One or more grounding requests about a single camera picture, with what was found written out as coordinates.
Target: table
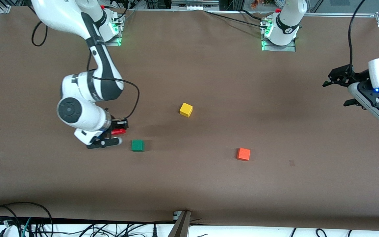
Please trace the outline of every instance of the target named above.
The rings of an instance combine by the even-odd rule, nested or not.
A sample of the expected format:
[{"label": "table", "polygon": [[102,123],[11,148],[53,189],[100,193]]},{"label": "table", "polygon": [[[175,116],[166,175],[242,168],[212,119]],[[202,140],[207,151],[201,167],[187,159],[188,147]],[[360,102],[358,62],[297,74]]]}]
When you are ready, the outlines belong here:
[{"label": "table", "polygon": [[[62,78],[86,68],[84,40],[50,29],[34,47],[37,17],[12,7],[0,15],[0,203],[39,202],[59,218],[185,209],[204,224],[379,230],[379,121],[343,107],[345,88],[321,87],[348,63],[349,20],[305,17],[293,53],[262,51],[257,28],[202,11],[135,12],[109,50],[140,103],[122,145],[87,150],[56,114]],[[357,18],[352,40],[362,71],[379,57],[376,20]],[[120,117],[135,98],[125,85],[99,105]],[[147,151],[132,152],[132,139]],[[239,147],[250,161],[235,159]]]}]

